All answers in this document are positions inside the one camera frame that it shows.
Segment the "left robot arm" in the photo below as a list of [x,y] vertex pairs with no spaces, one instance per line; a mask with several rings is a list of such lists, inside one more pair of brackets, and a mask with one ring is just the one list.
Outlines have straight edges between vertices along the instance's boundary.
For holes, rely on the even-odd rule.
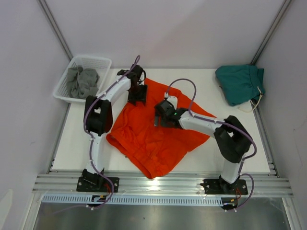
[[78,179],[78,192],[116,192],[118,178],[106,178],[103,150],[106,136],[113,126],[112,105],[128,92],[128,103],[146,104],[147,85],[145,70],[133,64],[129,70],[120,70],[114,83],[97,96],[88,96],[85,101],[83,128],[90,136],[89,161]]

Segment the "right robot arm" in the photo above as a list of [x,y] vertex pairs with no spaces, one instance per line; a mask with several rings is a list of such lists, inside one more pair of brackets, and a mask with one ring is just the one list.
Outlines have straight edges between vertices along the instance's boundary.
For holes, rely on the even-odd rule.
[[190,108],[176,108],[168,99],[155,107],[155,126],[192,130],[215,139],[224,166],[216,182],[221,194],[228,194],[238,187],[245,160],[257,153],[257,146],[240,121],[233,115],[224,120],[201,115]]

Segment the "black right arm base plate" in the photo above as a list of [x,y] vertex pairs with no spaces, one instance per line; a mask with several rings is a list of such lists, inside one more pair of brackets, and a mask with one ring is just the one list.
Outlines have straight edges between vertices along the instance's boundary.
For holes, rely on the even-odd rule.
[[230,184],[222,178],[204,179],[200,186],[204,188],[207,195],[247,195],[247,183],[245,180],[238,178],[234,183]]

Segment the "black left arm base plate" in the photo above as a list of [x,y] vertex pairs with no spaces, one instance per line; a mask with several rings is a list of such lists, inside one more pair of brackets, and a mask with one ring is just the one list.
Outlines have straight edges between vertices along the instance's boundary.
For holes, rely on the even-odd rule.
[[111,177],[110,181],[114,184],[114,189],[112,190],[111,182],[104,178],[99,178],[96,182],[91,182],[83,177],[80,177],[77,183],[77,192],[97,192],[97,193],[114,193],[118,192],[119,178]]

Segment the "orange shorts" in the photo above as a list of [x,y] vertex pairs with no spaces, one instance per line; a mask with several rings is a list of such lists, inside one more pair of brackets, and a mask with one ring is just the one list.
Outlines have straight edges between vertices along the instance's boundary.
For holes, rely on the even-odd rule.
[[210,137],[192,130],[154,126],[155,105],[167,86],[150,79],[146,104],[126,103],[107,141],[125,155],[148,179],[168,174],[188,153]]

